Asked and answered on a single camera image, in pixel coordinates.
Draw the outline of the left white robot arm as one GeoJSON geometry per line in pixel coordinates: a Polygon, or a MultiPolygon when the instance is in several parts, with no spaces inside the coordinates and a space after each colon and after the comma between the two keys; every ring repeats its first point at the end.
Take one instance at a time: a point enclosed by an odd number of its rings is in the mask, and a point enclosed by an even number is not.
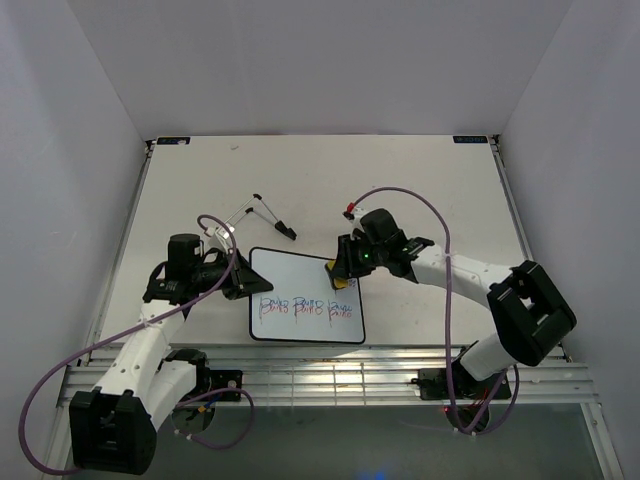
{"type": "Polygon", "coordinates": [[[170,343],[206,292],[238,300],[272,289],[242,255],[205,249],[196,234],[171,236],[166,260],[149,277],[136,332],[92,389],[71,399],[75,466],[141,475],[153,460],[159,428],[175,408],[191,400],[245,397],[239,377],[226,379],[208,367],[204,352],[173,350],[170,343]]]}

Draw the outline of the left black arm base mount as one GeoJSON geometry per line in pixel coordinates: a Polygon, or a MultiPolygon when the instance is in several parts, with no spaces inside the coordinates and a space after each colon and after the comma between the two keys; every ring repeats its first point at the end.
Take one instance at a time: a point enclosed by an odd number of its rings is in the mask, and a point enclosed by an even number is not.
{"type": "Polygon", "coordinates": [[[235,392],[243,385],[242,370],[209,370],[205,376],[206,392],[215,391],[204,399],[205,403],[238,402],[242,395],[235,392]]]}

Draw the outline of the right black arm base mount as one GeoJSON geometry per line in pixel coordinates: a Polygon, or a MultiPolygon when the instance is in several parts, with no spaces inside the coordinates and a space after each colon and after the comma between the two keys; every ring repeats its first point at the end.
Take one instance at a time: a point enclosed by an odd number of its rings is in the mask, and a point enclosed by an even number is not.
{"type": "MultiPolygon", "coordinates": [[[[471,399],[478,396],[484,389],[464,370],[452,370],[453,392],[456,399],[471,399]]],[[[420,369],[410,384],[419,388],[422,400],[444,400],[449,398],[449,389],[445,368],[420,369]]]]}

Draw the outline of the yellow black whiteboard eraser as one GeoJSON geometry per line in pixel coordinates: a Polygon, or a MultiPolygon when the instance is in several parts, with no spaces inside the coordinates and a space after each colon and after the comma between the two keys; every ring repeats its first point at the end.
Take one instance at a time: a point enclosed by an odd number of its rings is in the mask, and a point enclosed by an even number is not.
{"type": "Polygon", "coordinates": [[[338,291],[349,286],[349,274],[344,259],[332,259],[325,264],[331,287],[338,291]]]}

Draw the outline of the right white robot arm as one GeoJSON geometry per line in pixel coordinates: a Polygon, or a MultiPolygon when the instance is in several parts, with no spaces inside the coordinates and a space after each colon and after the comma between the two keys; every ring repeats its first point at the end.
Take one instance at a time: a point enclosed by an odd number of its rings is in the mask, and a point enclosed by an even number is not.
{"type": "Polygon", "coordinates": [[[385,209],[349,206],[352,230],[339,236],[325,269],[335,290],[378,268],[392,276],[451,291],[487,308],[495,333],[464,348],[450,368],[425,382],[431,391],[476,396],[503,370],[537,366],[571,332],[577,318],[544,268],[531,260],[515,267],[449,256],[434,241],[408,238],[385,209]]]}

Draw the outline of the small black-framed whiteboard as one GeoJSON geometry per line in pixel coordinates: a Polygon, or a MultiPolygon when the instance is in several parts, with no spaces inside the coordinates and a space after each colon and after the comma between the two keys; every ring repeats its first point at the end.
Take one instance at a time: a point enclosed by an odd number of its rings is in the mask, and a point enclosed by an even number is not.
{"type": "Polygon", "coordinates": [[[254,271],[273,289],[249,300],[249,334],[256,341],[360,345],[366,339],[358,280],[335,290],[322,257],[255,247],[254,271]]]}

